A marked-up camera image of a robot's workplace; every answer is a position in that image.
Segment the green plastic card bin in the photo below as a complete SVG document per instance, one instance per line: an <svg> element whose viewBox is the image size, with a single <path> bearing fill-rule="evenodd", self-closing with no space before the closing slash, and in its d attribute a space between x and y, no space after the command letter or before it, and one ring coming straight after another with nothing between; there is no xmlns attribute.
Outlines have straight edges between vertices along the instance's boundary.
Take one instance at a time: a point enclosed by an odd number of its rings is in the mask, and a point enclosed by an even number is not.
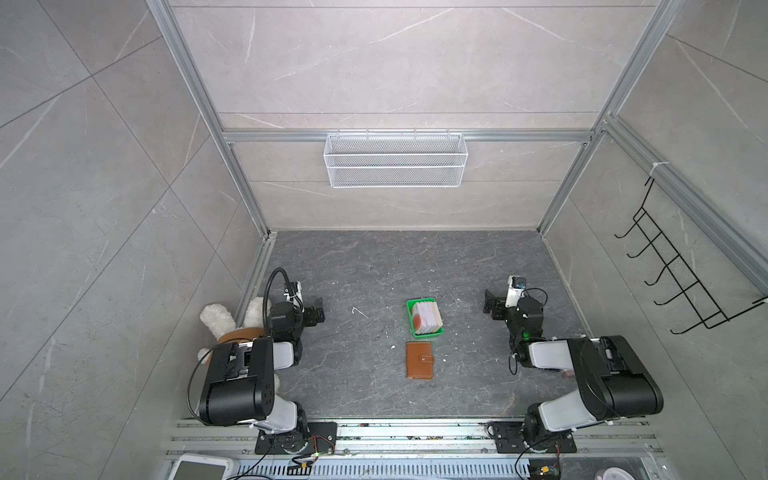
<svg viewBox="0 0 768 480"><path fill-rule="evenodd" d="M409 300L406 304L412 335L432 338L444 332L444 322L437 302L433 298Z"/></svg>

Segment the brown leather card holder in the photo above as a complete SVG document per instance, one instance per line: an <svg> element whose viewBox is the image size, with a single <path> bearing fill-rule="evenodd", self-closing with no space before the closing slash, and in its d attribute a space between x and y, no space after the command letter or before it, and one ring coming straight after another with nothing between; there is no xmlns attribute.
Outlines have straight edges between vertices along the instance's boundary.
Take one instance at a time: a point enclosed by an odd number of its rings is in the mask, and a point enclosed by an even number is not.
<svg viewBox="0 0 768 480"><path fill-rule="evenodd" d="M434 378L434 356L430 342L407 343L406 377L413 380L431 380Z"/></svg>

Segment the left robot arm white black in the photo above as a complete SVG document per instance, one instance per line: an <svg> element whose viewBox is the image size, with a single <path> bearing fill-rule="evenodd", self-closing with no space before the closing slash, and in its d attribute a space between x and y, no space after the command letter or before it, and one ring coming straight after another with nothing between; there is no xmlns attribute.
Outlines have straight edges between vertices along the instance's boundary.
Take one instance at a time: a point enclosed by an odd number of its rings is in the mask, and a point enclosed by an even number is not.
<svg viewBox="0 0 768 480"><path fill-rule="evenodd" d="M200 320L218 343L198 353L198 364L207 371L199 400L186 396L190 414L207 426L249 424L279 440L307 441L306 413L278 395L275 372L298 365L303 330L325 321L323 301L318 298L310 307L297 300L280 302L262 321L250 309L240 329L221 304L205 306Z"/></svg>

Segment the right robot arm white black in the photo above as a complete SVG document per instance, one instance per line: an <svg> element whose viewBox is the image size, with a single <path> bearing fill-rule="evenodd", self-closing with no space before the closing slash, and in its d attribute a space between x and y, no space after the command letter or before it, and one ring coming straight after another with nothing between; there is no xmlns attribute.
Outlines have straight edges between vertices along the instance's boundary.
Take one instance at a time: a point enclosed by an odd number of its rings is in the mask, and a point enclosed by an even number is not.
<svg viewBox="0 0 768 480"><path fill-rule="evenodd" d="M662 411L660 387L624 337L547 339L544 306L525 289L505 298L484 292L483 312L508 329L512 374L524 367L576 381L574 391L528 407L520 431L527 447L545 449L574 430Z"/></svg>

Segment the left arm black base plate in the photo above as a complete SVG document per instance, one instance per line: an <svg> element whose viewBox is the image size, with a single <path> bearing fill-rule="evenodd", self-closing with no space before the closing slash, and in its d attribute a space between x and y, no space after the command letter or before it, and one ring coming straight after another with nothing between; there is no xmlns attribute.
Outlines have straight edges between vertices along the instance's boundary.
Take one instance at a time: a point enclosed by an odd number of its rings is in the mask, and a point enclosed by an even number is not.
<svg viewBox="0 0 768 480"><path fill-rule="evenodd" d="M335 452L338 424L336 422L309 422L295 430L275 435L260 433L254 453L257 455L310 456Z"/></svg>

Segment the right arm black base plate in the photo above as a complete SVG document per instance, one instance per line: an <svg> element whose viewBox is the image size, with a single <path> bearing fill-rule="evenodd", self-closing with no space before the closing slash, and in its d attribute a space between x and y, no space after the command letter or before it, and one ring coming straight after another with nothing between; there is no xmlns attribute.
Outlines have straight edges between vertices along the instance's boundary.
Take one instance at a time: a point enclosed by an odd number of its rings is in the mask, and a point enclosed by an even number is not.
<svg viewBox="0 0 768 480"><path fill-rule="evenodd" d="M486 431L499 454L512 453L576 453L570 431L549 432L538 424L524 421L492 421Z"/></svg>

